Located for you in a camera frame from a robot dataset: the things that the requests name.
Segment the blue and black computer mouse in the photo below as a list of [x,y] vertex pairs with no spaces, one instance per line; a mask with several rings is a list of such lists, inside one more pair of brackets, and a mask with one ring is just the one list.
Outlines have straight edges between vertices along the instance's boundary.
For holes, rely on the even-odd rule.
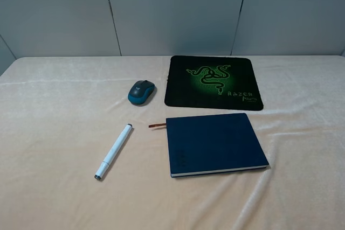
[[128,101],[136,106],[141,106],[147,102],[156,86],[148,80],[140,80],[134,83],[128,93]]

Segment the white marker pen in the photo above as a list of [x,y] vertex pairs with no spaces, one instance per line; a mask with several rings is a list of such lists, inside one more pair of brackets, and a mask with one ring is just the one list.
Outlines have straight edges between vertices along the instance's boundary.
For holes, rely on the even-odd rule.
[[103,162],[101,163],[100,167],[96,171],[94,178],[96,180],[102,180],[104,174],[110,168],[115,156],[118,154],[119,150],[121,149],[122,145],[124,144],[125,140],[127,139],[129,133],[132,130],[132,125],[127,124],[121,134],[118,136],[116,141],[114,142],[113,146],[111,147],[110,151],[104,158]]

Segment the brown notebook ribbon bookmark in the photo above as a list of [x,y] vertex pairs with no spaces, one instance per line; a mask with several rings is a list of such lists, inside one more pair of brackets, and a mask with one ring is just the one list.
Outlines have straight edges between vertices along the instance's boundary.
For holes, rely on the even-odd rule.
[[159,128],[159,127],[166,127],[166,123],[157,123],[157,124],[150,124],[148,128]]

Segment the black green Razer mouse pad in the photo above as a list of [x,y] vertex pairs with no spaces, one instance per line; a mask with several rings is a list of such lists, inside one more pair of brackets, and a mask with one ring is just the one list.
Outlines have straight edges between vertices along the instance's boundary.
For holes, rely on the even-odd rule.
[[237,57],[171,57],[164,103],[188,108],[264,108],[250,59]]

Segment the dark blue notebook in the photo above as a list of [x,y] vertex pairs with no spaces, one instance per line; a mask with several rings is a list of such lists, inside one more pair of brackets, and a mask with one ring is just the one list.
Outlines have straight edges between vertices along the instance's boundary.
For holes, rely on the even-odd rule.
[[172,177],[266,168],[269,162],[245,113],[167,118]]

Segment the beige velvet tablecloth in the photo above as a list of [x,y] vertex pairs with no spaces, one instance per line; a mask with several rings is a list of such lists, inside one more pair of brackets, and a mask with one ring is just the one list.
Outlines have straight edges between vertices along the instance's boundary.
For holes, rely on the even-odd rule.
[[[344,229],[344,57],[250,59],[270,167],[186,178],[148,126],[219,110],[164,104],[169,57],[17,59],[1,76],[1,229]],[[140,80],[156,88],[136,106]]]

